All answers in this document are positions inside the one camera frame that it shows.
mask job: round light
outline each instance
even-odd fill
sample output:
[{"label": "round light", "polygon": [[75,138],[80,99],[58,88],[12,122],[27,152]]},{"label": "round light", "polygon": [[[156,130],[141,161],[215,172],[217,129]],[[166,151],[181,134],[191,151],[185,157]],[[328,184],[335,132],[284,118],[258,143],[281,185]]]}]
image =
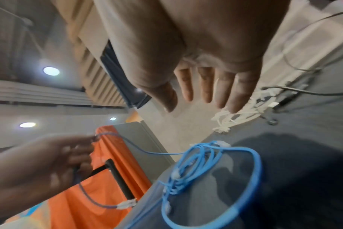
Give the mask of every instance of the round light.
[{"label": "round light", "polygon": [[30,127],[34,127],[36,125],[36,123],[22,123],[20,125],[20,127],[22,128],[30,128]]},{"label": "round light", "polygon": [[45,67],[43,69],[43,72],[46,73],[47,75],[52,75],[52,76],[60,74],[60,71],[54,67]]}]

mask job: table surface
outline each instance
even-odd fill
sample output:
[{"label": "table surface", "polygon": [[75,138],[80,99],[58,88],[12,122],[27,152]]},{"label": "table surface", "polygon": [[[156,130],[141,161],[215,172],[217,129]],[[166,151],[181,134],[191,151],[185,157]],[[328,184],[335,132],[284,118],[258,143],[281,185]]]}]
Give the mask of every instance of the table surface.
[{"label": "table surface", "polygon": [[[343,91],[343,45],[323,63],[332,60],[336,61],[316,76],[308,90]],[[263,228],[261,225],[269,220],[273,225],[284,225],[343,196],[343,96],[301,95],[279,113],[267,110],[264,116],[278,120],[278,124],[271,126],[257,118],[233,127],[227,134],[213,133],[204,141],[223,140],[232,146],[250,147],[263,161],[261,186],[253,204],[225,228]],[[240,196],[252,169],[248,153],[224,154],[206,175],[170,199],[170,218],[185,226],[216,219]],[[165,181],[170,170],[159,180]],[[118,228],[125,228],[136,214],[158,201],[162,190],[155,183]],[[169,228],[160,208],[133,228]]]}]

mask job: blue cable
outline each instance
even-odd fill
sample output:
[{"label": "blue cable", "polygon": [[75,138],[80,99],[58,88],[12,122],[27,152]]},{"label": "blue cable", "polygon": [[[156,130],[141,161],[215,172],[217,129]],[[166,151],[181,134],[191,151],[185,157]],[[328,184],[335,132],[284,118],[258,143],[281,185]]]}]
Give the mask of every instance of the blue cable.
[{"label": "blue cable", "polygon": [[[130,224],[126,226],[126,229],[133,227],[137,222],[143,219],[147,214],[149,214],[159,203],[162,204],[161,206],[161,214],[164,221],[172,228],[172,229],[219,229],[227,224],[231,223],[239,213],[246,207],[246,205],[252,200],[255,191],[258,188],[260,183],[260,177],[262,174],[262,162],[259,154],[250,148],[246,147],[220,147],[218,146],[217,141],[211,141],[209,143],[199,143],[192,146],[185,152],[176,153],[176,154],[169,154],[169,153],[156,153],[156,152],[149,152],[141,149],[137,145],[135,145],[132,141],[125,138],[124,136],[119,135],[118,133],[114,132],[104,132],[98,134],[101,135],[113,135],[122,138],[126,142],[130,143],[133,147],[138,149],[141,152],[147,154],[159,154],[159,155],[178,155],[183,154],[182,158],[175,164],[168,181],[161,182],[158,181],[156,187],[154,188],[153,192],[150,194],[146,202],[150,200],[150,198],[154,195],[158,185],[164,185],[164,193],[159,201],[157,201],[153,206],[151,206],[147,211],[144,212],[146,205],[140,210],[140,212],[134,217]],[[191,153],[193,150],[198,149],[199,152],[191,155],[188,159],[186,157]],[[195,179],[199,176],[203,175],[205,172],[210,170],[222,157],[223,153],[226,151],[245,151],[252,154],[254,160],[254,167],[253,172],[250,178],[250,181],[247,184],[247,187],[241,194],[241,196],[237,199],[237,201],[230,206],[223,214],[221,214],[215,220],[201,225],[201,226],[182,226],[174,223],[170,220],[167,215],[166,209],[169,206],[168,198],[170,195],[177,195],[183,192],[183,190],[188,187]],[[102,205],[95,202],[85,191],[82,187],[81,183],[79,183],[81,191],[85,194],[85,196],[95,205],[103,208],[116,208],[117,206],[114,205]]]}]

